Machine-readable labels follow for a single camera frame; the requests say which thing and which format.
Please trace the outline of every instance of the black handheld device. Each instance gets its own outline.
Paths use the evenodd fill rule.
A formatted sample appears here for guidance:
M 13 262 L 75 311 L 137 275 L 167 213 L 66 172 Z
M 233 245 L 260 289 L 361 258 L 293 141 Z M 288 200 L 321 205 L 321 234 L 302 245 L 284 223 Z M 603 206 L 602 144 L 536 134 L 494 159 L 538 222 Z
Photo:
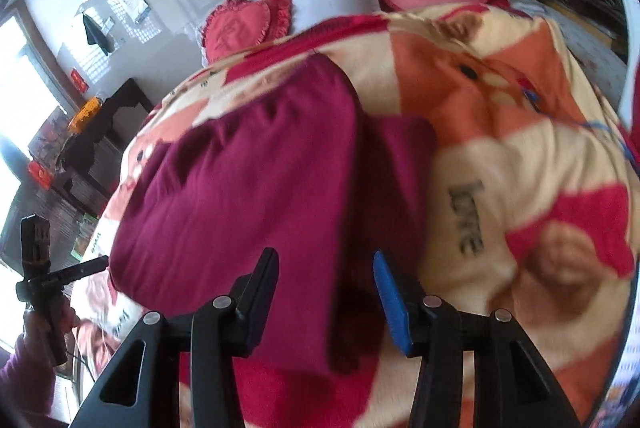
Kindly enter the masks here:
M 66 363 L 65 337 L 58 328 L 63 313 L 65 285 L 106 269 L 109 258 L 94 260 L 50 272 L 49 221 L 38 215 L 24 217 L 20 222 L 20 245 L 24 280 L 15 285 L 18 300 L 28 302 L 49 323 L 46 346 L 49 359 L 56 365 Z

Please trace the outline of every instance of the metal screw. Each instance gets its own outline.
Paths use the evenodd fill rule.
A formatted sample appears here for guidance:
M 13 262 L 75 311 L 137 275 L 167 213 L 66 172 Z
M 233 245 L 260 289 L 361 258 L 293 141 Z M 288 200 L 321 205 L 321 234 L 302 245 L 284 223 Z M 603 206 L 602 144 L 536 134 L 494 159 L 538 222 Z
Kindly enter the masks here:
M 231 305 L 231 298 L 229 296 L 218 296 L 215 300 L 213 300 L 213 306 L 216 309 L 226 309 Z
M 151 311 L 145 314 L 145 317 L 142 318 L 142 321 L 145 322 L 147 325 L 155 325 L 160 321 L 160 313 L 157 313 L 156 311 Z
M 437 296 L 430 294 L 424 297 L 424 300 L 422 300 L 422 303 L 424 304 L 425 307 L 428 307 L 429 309 L 436 309 L 442 305 L 442 300 Z
M 498 309 L 495 313 L 495 319 L 499 322 L 510 322 L 511 321 L 511 313 L 507 309 Z

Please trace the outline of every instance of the folded purple garment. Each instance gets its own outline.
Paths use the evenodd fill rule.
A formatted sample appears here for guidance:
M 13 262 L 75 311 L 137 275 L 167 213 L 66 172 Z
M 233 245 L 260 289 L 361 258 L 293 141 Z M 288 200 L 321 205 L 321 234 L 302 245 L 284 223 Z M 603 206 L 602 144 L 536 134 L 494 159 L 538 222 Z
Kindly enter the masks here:
M 327 374 L 338 286 L 372 291 L 385 247 L 411 267 L 424 247 L 434 134 L 422 118 L 371 119 L 327 57 L 275 90 L 159 144 L 113 244 L 114 285 L 167 316 L 196 310 L 280 255 L 254 357 Z

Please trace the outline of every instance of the purple sleeve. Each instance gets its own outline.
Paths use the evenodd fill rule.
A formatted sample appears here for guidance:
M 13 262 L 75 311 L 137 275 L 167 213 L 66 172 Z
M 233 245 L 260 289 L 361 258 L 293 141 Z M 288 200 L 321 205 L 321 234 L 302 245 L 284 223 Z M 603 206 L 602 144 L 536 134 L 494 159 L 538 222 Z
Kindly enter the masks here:
M 0 370 L 0 386 L 11 395 L 18 410 L 48 414 L 55 384 L 53 369 L 31 359 L 20 335 L 15 343 L 15 354 Z

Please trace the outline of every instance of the blanket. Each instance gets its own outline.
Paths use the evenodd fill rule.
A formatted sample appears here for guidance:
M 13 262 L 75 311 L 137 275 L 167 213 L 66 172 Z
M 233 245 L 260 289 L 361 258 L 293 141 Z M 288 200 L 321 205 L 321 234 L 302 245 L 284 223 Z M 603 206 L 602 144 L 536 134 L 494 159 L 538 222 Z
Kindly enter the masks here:
M 464 4 L 346 17 L 197 72 L 125 152 L 92 256 L 118 259 L 113 248 L 157 143 L 275 90 L 315 53 L 344 72 L 366 114 L 421 116 L 434 127 L 420 282 L 459 310 L 511 310 L 584 421 L 618 348 L 640 245 L 640 183 L 615 114 L 553 21 Z M 111 271 L 114 286 L 126 286 L 126 271 Z M 347 374 L 237 361 L 245 419 L 261 428 L 402 426 L 420 361 L 403 358 L 387 335 L 374 345 Z M 468 427 L 472 356 L 464 370 Z

